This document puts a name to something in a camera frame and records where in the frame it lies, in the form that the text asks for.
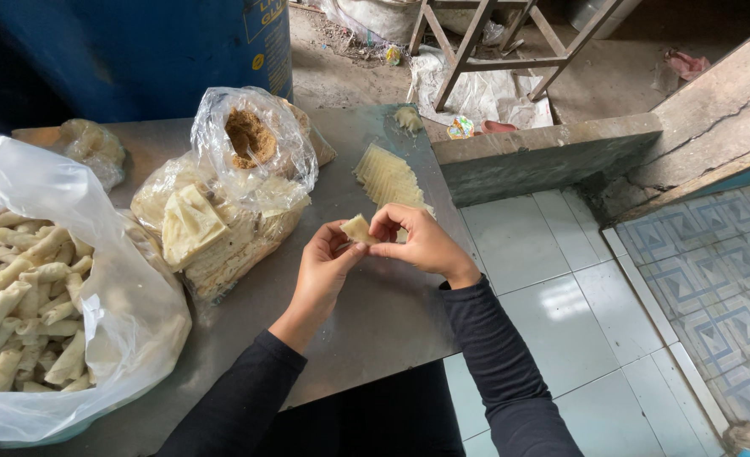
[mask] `dirt floor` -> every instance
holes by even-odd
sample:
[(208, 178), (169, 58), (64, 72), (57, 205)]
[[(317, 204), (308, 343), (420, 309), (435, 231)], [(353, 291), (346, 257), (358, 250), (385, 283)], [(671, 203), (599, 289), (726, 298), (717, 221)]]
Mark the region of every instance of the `dirt floor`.
[[(565, 47), (578, 32), (557, 2), (540, 2)], [(734, 2), (676, 3), (644, 0), (608, 40), (590, 40), (548, 90), (557, 124), (646, 112), (665, 99), (651, 88), (655, 64), (675, 48), (712, 63), (750, 37), (750, 11)], [(290, 37), (297, 104), (306, 109), (405, 102), (411, 71), (404, 56), (387, 64), (374, 48), (350, 42), (345, 29), (320, 13), (290, 8)], [(535, 25), (506, 58), (553, 56)], [(480, 48), (477, 57), (495, 55)], [(549, 69), (533, 69), (543, 75)], [(424, 119), (432, 141), (448, 140), (446, 126)]]

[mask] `blue barrel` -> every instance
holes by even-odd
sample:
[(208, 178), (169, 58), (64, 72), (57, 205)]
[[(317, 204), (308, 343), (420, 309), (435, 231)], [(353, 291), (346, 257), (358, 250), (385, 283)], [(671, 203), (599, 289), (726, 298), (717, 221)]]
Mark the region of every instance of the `blue barrel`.
[(213, 86), (293, 101), (287, 0), (0, 0), (0, 26), (96, 122), (192, 117)]

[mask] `concrete ledge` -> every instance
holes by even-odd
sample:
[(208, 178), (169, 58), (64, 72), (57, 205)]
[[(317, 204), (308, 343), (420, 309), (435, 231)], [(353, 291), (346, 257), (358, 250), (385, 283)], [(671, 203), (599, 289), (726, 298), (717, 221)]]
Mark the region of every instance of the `concrete ledge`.
[(653, 113), (432, 144), (457, 207), (579, 182), (643, 154), (662, 132)]

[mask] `black long-sleeve shirt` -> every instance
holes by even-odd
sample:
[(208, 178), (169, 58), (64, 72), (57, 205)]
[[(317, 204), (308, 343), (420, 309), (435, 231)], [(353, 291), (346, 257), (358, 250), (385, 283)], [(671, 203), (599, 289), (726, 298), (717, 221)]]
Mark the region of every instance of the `black long-sleeve shirt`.
[[(488, 280), (441, 294), (502, 457), (580, 456)], [(250, 455), (307, 363), (263, 330), (172, 432), (158, 457)]]

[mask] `stainless steel table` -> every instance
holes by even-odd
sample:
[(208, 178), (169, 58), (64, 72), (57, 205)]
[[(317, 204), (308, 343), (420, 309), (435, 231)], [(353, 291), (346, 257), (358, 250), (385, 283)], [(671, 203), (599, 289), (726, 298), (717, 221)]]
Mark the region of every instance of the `stainless steel table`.
[[(469, 243), (425, 131), (408, 136), (392, 115), (404, 105), (317, 110), (311, 119), (339, 157), (319, 173), (312, 204), (277, 251), (243, 277), (219, 306), (192, 307), (191, 334), (171, 375), (132, 403), (95, 421), (79, 436), (41, 448), (50, 455), (133, 456), (156, 452), (178, 422), (206, 393), (259, 331), (287, 307), (299, 271), (301, 250), (327, 221), (376, 205), (351, 174), (370, 142), (406, 159), (417, 174), (439, 223), (466, 250)], [(111, 193), (113, 204), (129, 207), (150, 172), (190, 149), (191, 119), (110, 124), (130, 152), (126, 182)], [(47, 145), (57, 129), (15, 132), (15, 138)], [(457, 352), (437, 286), (438, 275), (418, 272), (393, 259), (365, 259), (347, 277), (335, 311), (308, 346), (307, 368), (284, 407), (336, 394)], [(34, 450), (0, 450), (0, 455)]]

